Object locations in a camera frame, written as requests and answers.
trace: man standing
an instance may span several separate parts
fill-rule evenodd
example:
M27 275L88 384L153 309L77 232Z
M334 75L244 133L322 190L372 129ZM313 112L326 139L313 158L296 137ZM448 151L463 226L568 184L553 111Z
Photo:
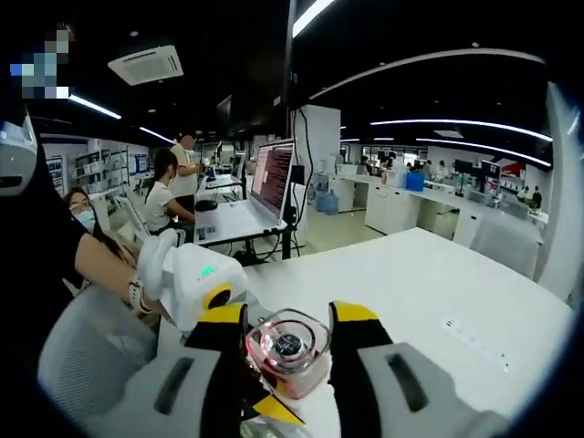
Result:
M176 201L186 210L194 214L194 194L197 192L197 174L200 164L191 163L187 151L194 148L196 140L190 135L179 134L177 143L171 147L171 152L179 163L176 177L171 181L171 192Z

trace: ceiling air conditioner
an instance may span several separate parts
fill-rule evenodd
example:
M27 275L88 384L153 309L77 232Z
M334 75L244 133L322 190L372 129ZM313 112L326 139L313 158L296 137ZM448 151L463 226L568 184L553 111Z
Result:
M155 47L114 59L108 67L130 85L182 76L183 68L174 46Z

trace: white shirt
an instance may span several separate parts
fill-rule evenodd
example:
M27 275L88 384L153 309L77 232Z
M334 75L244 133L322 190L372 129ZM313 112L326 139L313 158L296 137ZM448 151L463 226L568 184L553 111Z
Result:
M150 231L158 231L168 225L171 218L166 214L166 204L174 199L174 195L162 182L155 182L151 192L146 198L144 213L146 214L146 227Z
M189 167L191 165L191 157L179 143L171 147L171 152L176 156L179 166ZM171 181L171 192L174 196L188 196L197 193L197 174L181 176L177 173Z

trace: work station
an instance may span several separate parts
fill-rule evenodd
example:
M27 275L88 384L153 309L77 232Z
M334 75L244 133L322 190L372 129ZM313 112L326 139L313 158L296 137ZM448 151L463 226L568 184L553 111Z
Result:
M537 27L252 3L68 24L88 76L28 111L135 275L70 287L40 388L89 436L514 436L584 282L579 112Z

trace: white robotic arm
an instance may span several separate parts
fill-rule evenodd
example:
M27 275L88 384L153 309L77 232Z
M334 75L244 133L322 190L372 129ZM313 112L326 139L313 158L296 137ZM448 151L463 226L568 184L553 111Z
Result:
M195 244L176 247L166 230L149 237L138 260L138 277L150 299L159 299L176 327L193 330L209 308L222 306L247 290L243 267L235 259Z

